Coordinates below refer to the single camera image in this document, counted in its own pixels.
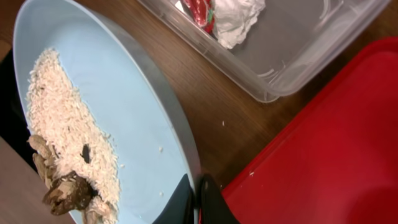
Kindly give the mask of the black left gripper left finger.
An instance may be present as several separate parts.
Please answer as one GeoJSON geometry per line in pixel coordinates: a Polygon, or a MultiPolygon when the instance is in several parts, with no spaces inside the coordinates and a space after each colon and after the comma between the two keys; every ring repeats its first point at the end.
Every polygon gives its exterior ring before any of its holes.
{"type": "Polygon", "coordinates": [[[193,190],[185,174],[153,224],[194,224],[193,190]]]}

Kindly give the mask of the white napkin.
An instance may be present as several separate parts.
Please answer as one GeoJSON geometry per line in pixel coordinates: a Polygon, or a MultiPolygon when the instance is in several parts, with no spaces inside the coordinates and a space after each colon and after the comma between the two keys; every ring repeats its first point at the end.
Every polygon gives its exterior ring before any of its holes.
{"type": "Polygon", "coordinates": [[[242,44],[261,11],[265,0],[214,0],[214,35],[219,44],[233,49],[242,44]]]}

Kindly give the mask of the red strawberry snack wrapper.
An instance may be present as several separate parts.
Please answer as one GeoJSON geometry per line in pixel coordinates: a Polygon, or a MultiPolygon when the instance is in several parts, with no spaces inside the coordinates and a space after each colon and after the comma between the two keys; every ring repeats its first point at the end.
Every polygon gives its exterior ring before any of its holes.
{"type": "Polygon", "coordinates": [[[195,23],[205,32],[211,34],[215,23],[212,0],[183,0],[193,16],[195,23]]]}

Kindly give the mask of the rice and food scraps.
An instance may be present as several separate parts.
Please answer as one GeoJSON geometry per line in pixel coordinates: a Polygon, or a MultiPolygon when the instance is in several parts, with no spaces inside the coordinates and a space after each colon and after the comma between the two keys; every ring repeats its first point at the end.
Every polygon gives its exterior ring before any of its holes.
{"type": "Polygon", "coordinates": [[[50,213],[60,216],[78,210],[84,223],[116,223],[121,191],[118,157],[55,49],[45,49],[35,61],[26,100],[32,132],[27,142],[48,188],[42,201],[50,213]]]}

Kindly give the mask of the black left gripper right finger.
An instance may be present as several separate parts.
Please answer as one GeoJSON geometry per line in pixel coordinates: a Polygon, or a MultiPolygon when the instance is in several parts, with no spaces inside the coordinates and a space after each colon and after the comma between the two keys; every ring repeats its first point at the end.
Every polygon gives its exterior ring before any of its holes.
{"type": "Polygon", "coordinates": [[[200,187],[201,224],[239,224],[210,174],[204,174],[200,187]]]}

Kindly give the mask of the light blue plate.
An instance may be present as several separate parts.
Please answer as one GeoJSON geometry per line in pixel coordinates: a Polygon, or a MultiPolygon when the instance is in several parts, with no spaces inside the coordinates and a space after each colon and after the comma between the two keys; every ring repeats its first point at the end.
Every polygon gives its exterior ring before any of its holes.
{"type": "Polygon", "coordinates": [[[26,1],[17,14],[13,59],[21,105],[40,53],[58,51],[121,167],[119,223],[152,223],[181,180],[198,186],[200,160],[166,77],[121,26],[75,1],[26,1]]]}

